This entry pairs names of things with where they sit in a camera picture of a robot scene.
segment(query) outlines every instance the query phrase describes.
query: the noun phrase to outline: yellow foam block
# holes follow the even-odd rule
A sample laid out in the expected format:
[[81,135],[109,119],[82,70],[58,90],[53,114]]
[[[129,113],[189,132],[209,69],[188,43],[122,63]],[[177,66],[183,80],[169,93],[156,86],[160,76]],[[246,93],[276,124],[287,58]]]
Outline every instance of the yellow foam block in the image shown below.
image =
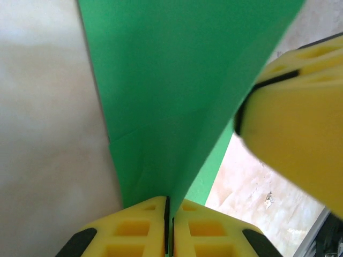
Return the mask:
[[343,218],[343,66],[253,92],[241,137],[260,160]]
[[174,220],[174,257],[258,257],[245,229],[262,235],[251,224],[184,200]]
[[286,52],[266,65],[257,83],[288,72],[299,71],[299,75],[306,75],[339,64],[343,64],[343,36],[307,48]]
[[89,223],[82,230],[97,233],[82,257],[165,257],[165,204],[159,196]]

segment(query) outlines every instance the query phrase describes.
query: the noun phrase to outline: concrete floor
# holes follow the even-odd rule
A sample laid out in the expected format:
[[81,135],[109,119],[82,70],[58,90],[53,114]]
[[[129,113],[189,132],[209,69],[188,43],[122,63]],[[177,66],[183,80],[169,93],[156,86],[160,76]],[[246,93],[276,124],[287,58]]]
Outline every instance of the concrete floor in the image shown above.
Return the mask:
[[[342,12],[341,0],[308,0],[272,58],[343,31]],[[0,82],[0,256],[54,256],[121,209],[76,1],[0,1]],[[285,256],[322,208],[236,137],[207,205],[255,223]]]
[[[343,32],[342,17],[343,1],[308,0],[270,61],[289,50]],[[258,226],[285,257],[293,256],[323,209],[252,156],[235,134],[206,206]]]

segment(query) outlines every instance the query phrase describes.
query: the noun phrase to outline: yellow plastic part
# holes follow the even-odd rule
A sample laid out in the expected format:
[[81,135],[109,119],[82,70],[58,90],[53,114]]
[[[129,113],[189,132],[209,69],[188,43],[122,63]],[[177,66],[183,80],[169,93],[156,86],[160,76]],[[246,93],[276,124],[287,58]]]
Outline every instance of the yellow plastic part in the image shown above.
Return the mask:
[[343,64],[343,36],[286,52],[263,69],[257,83],[292,71],[306,75],[339,64]]
[[246,222],[184,200],[174,220],[174,257],[258,257],[242,231]]
[[97,233],[82,257],[165,257],[165,204],[151,198],[86,225]]
[[260,160],[343,218],[343,65],[256,90],[241,137]]

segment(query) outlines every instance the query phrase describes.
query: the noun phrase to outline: yellow foam piece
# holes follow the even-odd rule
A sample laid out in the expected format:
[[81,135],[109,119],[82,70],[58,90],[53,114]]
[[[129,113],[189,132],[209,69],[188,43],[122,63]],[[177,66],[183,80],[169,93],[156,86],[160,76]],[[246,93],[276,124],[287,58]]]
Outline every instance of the yellow foam piece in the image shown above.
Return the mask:
[[343,65],[253,92],[241,137],[260,160],[343,218]]
[[300,75],[306,75],[339,64],[343,64],[343,36],[286,52],[266,65],[257,83],[296,70],[299,70]]
[[184,200],[174,220],[174,257],[258,257],[242,231],[246,222]]
[[158,196],[87,224],[97,233],[82,257],[165,257],[165,204]]

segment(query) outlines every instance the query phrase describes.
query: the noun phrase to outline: green sheet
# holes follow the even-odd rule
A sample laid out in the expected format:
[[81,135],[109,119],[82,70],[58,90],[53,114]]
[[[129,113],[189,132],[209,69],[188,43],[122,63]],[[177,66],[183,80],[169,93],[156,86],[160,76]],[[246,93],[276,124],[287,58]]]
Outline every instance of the green sheet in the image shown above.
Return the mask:
[[79,0],[125,207],[169,195],[173,216],[202,167],[214,179],[204,162],[302,3]]

